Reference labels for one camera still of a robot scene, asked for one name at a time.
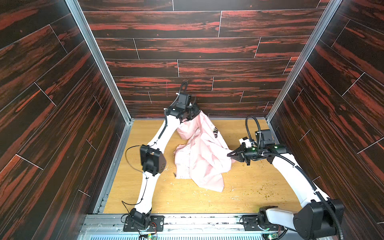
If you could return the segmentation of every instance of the pink jacket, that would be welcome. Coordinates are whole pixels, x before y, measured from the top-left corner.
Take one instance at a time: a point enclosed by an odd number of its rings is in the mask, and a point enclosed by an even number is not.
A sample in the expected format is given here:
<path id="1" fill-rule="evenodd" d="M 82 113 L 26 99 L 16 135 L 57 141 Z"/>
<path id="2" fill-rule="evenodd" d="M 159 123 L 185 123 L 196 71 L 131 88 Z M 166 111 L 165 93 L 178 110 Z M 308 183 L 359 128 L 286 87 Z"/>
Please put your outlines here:
<path id="1" fill-rule="evenodd" d="M 199 187 L 222 192 L 224 180 L 221 173 L 231 169 L 231 158 L 220 132 L 217 138 L 215 126 L 201 111 L 191 121 L 182 123 L 177 132 L 182 139 L 189 139 L 175 151 L 176 178 L 192 179 Z"/>

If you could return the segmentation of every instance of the pink fabric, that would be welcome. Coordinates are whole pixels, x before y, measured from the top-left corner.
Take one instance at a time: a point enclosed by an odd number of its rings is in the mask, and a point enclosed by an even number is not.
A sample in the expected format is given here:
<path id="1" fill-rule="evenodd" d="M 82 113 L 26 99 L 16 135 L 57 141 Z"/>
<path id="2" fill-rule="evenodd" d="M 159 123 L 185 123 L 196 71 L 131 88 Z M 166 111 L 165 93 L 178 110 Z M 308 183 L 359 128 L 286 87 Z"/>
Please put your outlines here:
<path id="1" fill-rule="evenodd" d="M 215 138 L 214 128 L 202 111 L 179 126 L 180 137 L 189 140 L 186 145 L 176 148 L 176 178 L 192 179 L 199 187 L 222 192 L 224 180 L 221 173 L 231 169 L 232 160 L 227 157 L 231 150 L 220 132 Z"/>

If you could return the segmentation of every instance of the dark wood wall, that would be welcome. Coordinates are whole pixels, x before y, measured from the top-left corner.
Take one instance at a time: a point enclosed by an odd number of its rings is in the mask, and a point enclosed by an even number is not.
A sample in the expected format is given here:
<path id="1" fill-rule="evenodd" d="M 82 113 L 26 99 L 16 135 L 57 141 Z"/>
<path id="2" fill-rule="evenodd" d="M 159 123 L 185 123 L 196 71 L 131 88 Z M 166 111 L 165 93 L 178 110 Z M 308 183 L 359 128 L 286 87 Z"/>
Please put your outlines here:
<path id="1" fill-rule="evenodd" d="M 74 239 L 125 125 L 64 0 L 0 3 L 0 239 Z"/>
<path id="2" fill-rule="evenodd" d="M 130 114 L 158 118 L 183 80 L 210 117 L 265 117 L 328 1 L 79 3 Z"/>
<path id="3" fill-rule="evenodd" d="M 384 2 L 344 0 L 272 119 L 345 205 L 345 239 L 384 239 Z"/>

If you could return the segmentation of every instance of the back wall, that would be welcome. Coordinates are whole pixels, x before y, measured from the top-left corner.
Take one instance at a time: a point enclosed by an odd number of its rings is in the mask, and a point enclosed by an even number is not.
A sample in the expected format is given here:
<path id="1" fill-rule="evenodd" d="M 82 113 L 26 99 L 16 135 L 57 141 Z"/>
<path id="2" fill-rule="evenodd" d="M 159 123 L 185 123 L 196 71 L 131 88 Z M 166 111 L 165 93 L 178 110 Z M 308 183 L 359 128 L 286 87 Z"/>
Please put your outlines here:
<path id="1" fill-rule="evenodd" d="M 184 80 L 210 117 L 265 117 L 328 1 L 79 3 L 132 117 L 159 118 Z"/>

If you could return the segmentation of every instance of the ventilation grille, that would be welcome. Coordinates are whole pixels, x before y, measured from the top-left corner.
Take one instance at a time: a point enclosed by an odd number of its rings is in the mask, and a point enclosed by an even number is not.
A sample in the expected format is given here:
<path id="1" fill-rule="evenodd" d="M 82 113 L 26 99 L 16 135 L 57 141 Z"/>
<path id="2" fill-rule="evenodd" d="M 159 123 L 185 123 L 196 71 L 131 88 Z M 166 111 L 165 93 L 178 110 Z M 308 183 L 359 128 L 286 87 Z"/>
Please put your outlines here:
<path id="1" fill-rule="evenodd" d="M 139 237 L 124 237 L 116 235 L 103 235 L 103 236 L 92 236 L 90 240 L 138 240 Z M 158 240 L 263 240 L 260 234 L 253 234 L 252 236 L 244 236 L 242 234 L 226 236 L 195 236 L 195 237 L 162 237 L 159 236 Z"/>

